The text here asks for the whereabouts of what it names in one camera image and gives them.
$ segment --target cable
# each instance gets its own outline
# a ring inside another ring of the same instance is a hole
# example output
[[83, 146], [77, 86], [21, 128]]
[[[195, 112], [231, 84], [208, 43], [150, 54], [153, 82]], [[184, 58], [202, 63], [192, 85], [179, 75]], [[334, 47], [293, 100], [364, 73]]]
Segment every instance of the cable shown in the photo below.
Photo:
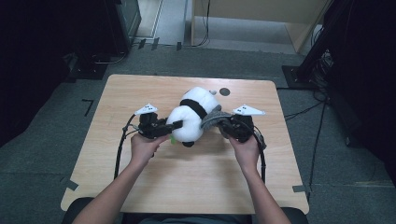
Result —
[[277, 91], [299, 91], [298, 89], [291, 89], [289, 87], [276, 87]]
[[321, 105], [323, 103], [324, 102], [319, 102], [319, 103], [317, 103], [315, 105], [312, 105], [312, 106], [308, 107], [307, 109], [302, 110], [300, 112], [297, 112], [297, 113], [294, 113], [294, 114], [285, 115], [284, 118], [285, 118], [285, 120], [294, 119], [295, 117], [297, 117], [297, 116], [299, 116], [301, 114], [304, 114], [304, 113], [308, 112], [309, 110], [311, 110], [312, 108], [314, 108], [314, 107], [316, 107], [318, 105]]
[[323, 91], [320, 92], [320, 93], [322, 93], [322, 94], [324, 95], [325, 99], [319, 99], [319, 98], [316, 96], [316, 93], [317, 93], [317, 90], [314, 90], [313, 96], [314, 96], [315, 100], [317, 100], [317, 101], [319, 101], [319, 102], [322, 102], [322, 103], [324, 103], [324, 102], [327, 101], [327, 94], [326, 94], [325, 92], [323, 92]]
[[210, 43], [210, 39], [209, 39], [209, 11], [210, 11], [210, 0], [207, 1], [207, 11], [206, 11], [206, 22], [205, 22], [205, 17], [202, 17], [202, 20], [204, 22], [204, 27], [206, 30], [206, 34], [204, 36], [204, 39], [201, 41], [200, 44], [198, 45], [192, 45], [191, 47], [201, 47], [204, 43], [206, 43], [207, 40], [209, 40]]
[[119, 150], [117, 151], [116, 167], [114, 170], [114, 179], [117, 178], [117, 176], [119, 176], [122, 145], [123, 145], [123, 141], [126, 139], [126, 136], [128, 134], [130, 134], [130, 133], [126, 134], [126, 131], [128, 131], [128, 127], [131, 125], [131, 121], [134, 118], [134, 116], [135, 116], [135, 114], [132, 114], [132, 116], [128, 119], [128, 122], [126, 123], [125, 127], [122, 128], [122, 137], [121, 137], [120, 144], [119, 144]]
[[116, 61], [114, 61], [114, 62], [108, 62], [108, 63], [93, 62], [93, 63], [97, 63], [97, 64], [113, 64], [113, 63], [119, 63], [120, 61], [122, 61], [122, 59], [125, 58], [125, 55], [126, 55], [126, 53], [123, 52], [121, 58], [118, 59], [118, 60], [116, 60]]
[[[256, 139], [257, 146], [259, 147], [260, 159], [261, 159], [261, 162], [262, 162], [262, 182], [265, 183], [265, 168], [267, 167], [267, 165], [265, 164], [264, 150], [266, 148], [266, 145], [265, 145], [265, 143], [263, 141], [262, 141], [262, 143], [263, 143], [263, 145], [262, 145], [261, 141], [259, 140], [259, 137], [254, 133], [254, 130], [251, 130], [245, 122], [242, 122], [242, 121], [237, 120], [237, 119], [235, 119], [234, 121], [236, 121], [237, 123], [239, 123], [242, 126], [244, 126], [247, 130], [249, 130], [250, 133]], [[257, 131], [262, 136], [262, 133], [260, 132], [259, 128], [257, 128], [256, 126], [254, 126], [254, 127], [257, 129]]]
[[134, 131], [132, 131], [132, 132], [130, 132], [130, 133], [127, 133], [127, 134], [125, 134], [125, 137], [126, 136], [128, 136], [129, 134], [131, 134], [131, 133], [135, 133], [135, 132], [138, 132], [139, 130], [134, 130]]
[[[312, 180], [314, 178], [314, 168], [315, 168], [315, 159], [316, 159], [317, 149], [318, 149], [318, 140], [319, 140], [319, 136], [320, 136], [321, 127], [322, 127], [322, 124], [323, 124], [323, 117], [324, 117], [324, 111], [325, 111], [325, 108], [326, 108], [326, 104], [327, 103], [323, 104], [323, 108], [322, 108], [321, 115], [320, 115], [320, 122], [319, 122], [317, 137], [315, 139], [315, 144], [314, 144], [314, 153], [312, 155], [312, 161], [311, 161], [311, 172], [310, 172], [309, 181], [308, 181], [308, 186], [309, 186], [310, 189], [311, 189], [311, 186], [312, 186]], [[307, 196], [306, 196], [306, 199], [308, 200], [308, 203], [309, 203], [310, 197], [311, 197], [311, 191], [309, 190], [307, 192]]]
[[349, 13], [348, 13], [348, 15], [347, 15], [347, 21], [346, 21], [346, 36], [345, 36], [345, 39], [344, 39], [344, 44], [347, 43], [347, 30], [348, 30], [348, 28], [349, 28], [350, 15], [351, 15], [351, 13], [352, 13], [353, 5], [355, 5], [355, 0], [353, 0], [352, 3], [350, 4]]
[[311, 33], [311, 47], [315, 44], [315, 42], [317, 42], [317, 36], [319, 36], [322, 31], [323, 31], [323, 26], [320, 27], [320, 29], [317, 31], [317, 33], [314, 36], [314, 31], [312, 31]]

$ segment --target person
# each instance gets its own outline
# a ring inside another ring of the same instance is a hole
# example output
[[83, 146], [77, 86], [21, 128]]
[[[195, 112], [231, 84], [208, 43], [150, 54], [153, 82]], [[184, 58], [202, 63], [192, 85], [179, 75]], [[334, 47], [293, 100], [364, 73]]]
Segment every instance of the person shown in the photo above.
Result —
[[[73, 218], [73, 223], [114, 223], [136, 179], [149, 163], [153, 153], [155, 153], [160, 144], [167, 139], [168, 136], [147, 139], [140, 134], [135, 134], [131, 138], [132, 158], [129, 164], [110, 185], [93, 200], [89, 201], [88, 204], [84, 205], [80, 212], [78, 211], [77, 217]], [[286, 214], [279, 207], [265, 184], [262, 182], [260, 174], [257, 171], [256, 165], [259, 158], [259, 150], [256, 139], [251, 136], [246, 143], [243, 144], [231, 137], [229, 141], [234, 148], [236, 160], [247, 181], [258, 222], [290, 223]]]

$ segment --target left hand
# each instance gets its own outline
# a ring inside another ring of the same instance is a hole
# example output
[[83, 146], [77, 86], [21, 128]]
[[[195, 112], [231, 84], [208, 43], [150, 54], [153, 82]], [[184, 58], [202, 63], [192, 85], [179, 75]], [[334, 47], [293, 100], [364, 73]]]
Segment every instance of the left hand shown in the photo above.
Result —
[[160, 143], [168, 139], [168, 135], [158, 137], [156, 139], [148, 139], [140, 133], [135, 134], [131, 138], [132, 158], [130, 164], [137, 164], [145, 167], [149, 163], [149, 159], [160, 146]]

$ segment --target right hand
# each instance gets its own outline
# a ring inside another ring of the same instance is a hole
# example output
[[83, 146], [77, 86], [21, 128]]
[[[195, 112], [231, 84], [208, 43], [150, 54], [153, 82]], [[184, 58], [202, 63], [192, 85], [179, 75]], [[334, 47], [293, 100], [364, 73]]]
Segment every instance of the right hand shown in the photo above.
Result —
[[135, 134], [131, 138], [132, 158], [130, 164], [137, 164], [139, 166], [146, 166], [149, 159], [160, 146], [160, 143], [166, 141], [169, 135], [161, 136], [156, 139], [148, 139], [140, 133]]
[[229, 140], [235, 150], [235, 157], [243, 172], [257, 171], [257, 160], [259, 159], [259, 146], [253, 135], [245, 143], [240, 143], [229, 136]]

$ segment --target plush toy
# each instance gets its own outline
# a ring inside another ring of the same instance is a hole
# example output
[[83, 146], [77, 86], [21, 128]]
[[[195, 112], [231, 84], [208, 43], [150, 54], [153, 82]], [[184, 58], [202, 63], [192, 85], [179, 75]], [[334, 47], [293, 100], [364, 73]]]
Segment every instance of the plush toy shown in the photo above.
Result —
[[183, 120], [183, 127], [172, 131], [174, 138], [185, 147], [192, 147], [204, 130], [201, 128], [202, 119], [214, 110], [221, 110], [219, 102], [208, 90], [195, 87], [187, 91], [169, 115], [166, 124]]

